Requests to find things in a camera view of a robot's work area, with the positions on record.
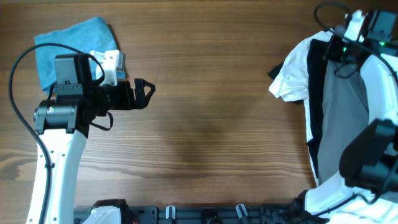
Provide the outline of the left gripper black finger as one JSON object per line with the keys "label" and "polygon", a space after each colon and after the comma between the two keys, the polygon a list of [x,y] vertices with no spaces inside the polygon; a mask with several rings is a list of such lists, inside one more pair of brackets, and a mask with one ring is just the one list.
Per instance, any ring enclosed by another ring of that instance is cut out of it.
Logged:
{"label": "left gripper black finger", "polygon": [[145,87],[148,87],[150,89],[149,93],[155,92],[155,85],[153,83],[149,83],[148,81],[146,81],[142,78],[135,78],[134,84],[135,84],[134,91],[136,93],[145,93]]}
{"label": "left gripper black finger", "polygon": [[145,94],[144,90],[134,90],[135,93],[135,101],[134,108],[135,109],[144,109],[149,104],[150,93]]}

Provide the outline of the grey shorts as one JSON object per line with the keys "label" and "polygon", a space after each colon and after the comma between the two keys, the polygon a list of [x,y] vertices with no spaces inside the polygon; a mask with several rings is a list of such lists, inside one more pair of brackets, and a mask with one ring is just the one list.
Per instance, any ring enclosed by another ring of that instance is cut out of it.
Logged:
{"label": "grey shorts", "polygon": [[368,100],[355,65],[328,61],[323,89],[322,138],[318,150],[318,183],[339,171],[344,149],[368,125]]}

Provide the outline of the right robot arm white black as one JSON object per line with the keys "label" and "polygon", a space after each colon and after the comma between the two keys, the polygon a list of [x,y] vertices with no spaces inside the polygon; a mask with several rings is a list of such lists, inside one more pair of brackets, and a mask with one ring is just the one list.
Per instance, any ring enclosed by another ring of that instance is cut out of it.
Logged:
{"label": "right robot arm white black", "polygon": [[293,223],[397,222],[397,14],[348,12],[332,30],[325,58],[353,63],[364,83],[368,125],[345,147],[338,171],[304,193]]}

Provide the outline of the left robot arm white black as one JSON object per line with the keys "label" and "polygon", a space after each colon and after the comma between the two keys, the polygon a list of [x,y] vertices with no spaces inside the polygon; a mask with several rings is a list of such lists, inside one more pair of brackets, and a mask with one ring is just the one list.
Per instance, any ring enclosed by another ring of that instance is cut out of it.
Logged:
{"label": "left robot arm white black", "polygon": [[71,223],[78,168],[94,119],[148,106],[155,86],[141,78],[133,85],[118,79],[124,64],[119,50],[55,57],[55,98],[34,112],[39,143],[28,223]]}

